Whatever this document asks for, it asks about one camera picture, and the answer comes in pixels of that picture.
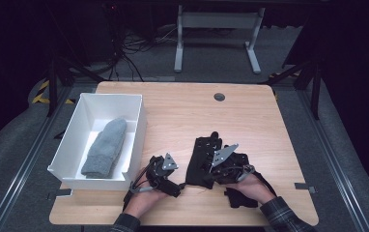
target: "metal bracket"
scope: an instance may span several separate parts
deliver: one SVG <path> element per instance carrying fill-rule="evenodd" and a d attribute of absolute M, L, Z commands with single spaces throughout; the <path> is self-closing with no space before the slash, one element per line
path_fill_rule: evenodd
<path fill-rule="evenodd" d="M 172 156 L 170 156 L 169 153 L 166 153 L 162 169 L 166 171 L 166 170 L 173 170 L 173 169 L 178 169 L 178 168 L 179 166 L 175 163 Z"/>
<path fill-rule="evenodd" d="M 132 193 L 137 193 L 137 192 L 148 191 L 148 190 L 154 189 L 153 187 L 133 188 L 132 184 L 133 184 L 133 182 L 130 183 L 130 188 L 129 188 L 129 191 L 131 191 Z"/>
<path fill-rule="evenodd" d="M 311 194 L 317 193 L 317 189 L 315 187 L 309 187 L 305 183 L 294 183 L 296 189 L 308 190 Z"/>
<path fill-rule="evenodd" d="M 70 188 L 57 189 L 51 191 L 46 197 L 47 200 L 55 200 L 57 197 L 72 196 L 73 190 Z"/>
<path fill-rule="evenodd" d="M 253 173 L 255 171 L 256 171 L 256 168 L 253 165 L 244 165 L 242 167 L 242 174 L 237 179 L 237 182 L 244 180 L 248 176 L 248 174 Z"/>
<path fill-rule="evenodd" d="M 238 147 L 239 147 L 239 144 L 236 143 L 234 145 L 225 147 L 221 150 L 215 151 L 213 161 L 212 161 L 212 167 L 216 167 L 219 164 L 226 161 Z"/>

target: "metal rail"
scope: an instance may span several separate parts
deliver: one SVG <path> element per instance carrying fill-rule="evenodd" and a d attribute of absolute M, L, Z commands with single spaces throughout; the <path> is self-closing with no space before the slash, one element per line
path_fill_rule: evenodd
<path fill-rule="evenodd" d="M 63 105 L 63 102 L 67 99 L 68 95 L 70 94 L 71 87 L 64 87 L 60 94 L 59 94 L 59 105 L 56 107 L 56 110 L 52 113 L 50 117 L 46 117 L 43 121 L 43 125 L 40 129 L 39 134 L 37 135 L 34 143 L 28 152 L 27 157 L 25 158 L 24 162 L 20 166 L 19 170 L 17 171 L 15 177 L 13 178 L 9 189 L 7 190 L 6 195 L 4 196 L 3 200 L 0 203 L 0 231 L 4 226 L 5 221 L 7 220 L 11 209 L 14 206 L 16 199 L 19 197 L 22 188 L 24 187 L 33 167 L 36 163 L 43 144 L 46 140 L 46 136 L 51 128 L 53 122 L 55 121 L 56 117 L 59 114 L 59 111 Z"/>
<path fill-rule="evenodd" d="M 332 177 L 338 186 L 341 196 L 350 212 L 351 218 L 354 221 L 357 231 L 369 231 L 369 223 L 360 208 L 358 201 L 356 199 L 355 191 L 351 185 L 350 180 L 342 169 L 337 156 L 326 136 L 326 132 L 323 129 L 320 121 L 315 120 L 310 108 L 310 100 L 304 91 L 297 91 L 298 98 L 301 104 L 304 106 L 305 112 L 311 122 L 311 125 L 317 133 L 318 139 L 321 142 L 322 148 L 324 150 L 323 154 L 326 159 L 326 164 L 331 171 Z"/>

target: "sleeve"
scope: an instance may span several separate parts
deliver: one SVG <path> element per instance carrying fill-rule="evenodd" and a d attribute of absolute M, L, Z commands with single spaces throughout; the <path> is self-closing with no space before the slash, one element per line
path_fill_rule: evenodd
<path fill-rule="evenodd" d="M 271 227 L 277 232 L 314 232 L 315 228 L 304 222 L 290 209 L 280 196 L 260 207 Z"/>
<path fill-rule="evenodd" d="M 120 214 L 109 232 L 135 232 L 139 229 L 140 220 L 128 214 Z"/>

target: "hand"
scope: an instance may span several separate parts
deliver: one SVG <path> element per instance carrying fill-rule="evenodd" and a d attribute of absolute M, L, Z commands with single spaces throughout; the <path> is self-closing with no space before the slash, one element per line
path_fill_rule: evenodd
<path fill-rule="evenodd" d="M 249 174 L 244 180 L 238 183 L 227 184 L 226 188 L 236 189 L 246 197 L 254 199 L 262 205 L 275 198 L 269 189 L 253 174 Z"/>
<path fill-rule="evenodd" d="M 144 187 L 149 187 L 149 182 L 146 179 L 146 173 L 140 178 L 140 180 L 138 181 L 138 183 L 143 183 L 141 184 L 139 187 L 140 188 L 144 188 Z M 146 212 L 148 212 L 152 207 L 154 207 L 154 205 L 161 199 L 164 199 L 168 196 L 168 194 L 161 192 L 157 189 L 152 189 L 149 191 L 142 191 L 142 192 L 138 192 L 135 193 L 127 207 L 124 210 L 125 214 L 128 215 L 132 215 L 136 218 L 140 218 L 143 214 L 145 214 Z"/>

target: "metal frame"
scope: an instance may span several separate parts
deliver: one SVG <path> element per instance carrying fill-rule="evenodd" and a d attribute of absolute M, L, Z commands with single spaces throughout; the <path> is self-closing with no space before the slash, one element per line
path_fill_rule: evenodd
<path fill-rule="evenodd" d="M 193 13 L 183 12 L 182 5 L 179 6 L 178 11 L 178 45 L 176 48 L 175 58 L 175 72 L 182 71 L 182 63 L 184 56 L 184 28 L 237 28 L 237 29 L 251 29 L 252 35 L 249 42 L 245 42 L 245 49 L 250 60 L 253 72 L 261 73 L 261 69 L 254 52 L 254 44 L 257 41 L 260 25 L 264 16 L 264 8 L 261 8 L 258 13 Z"/>

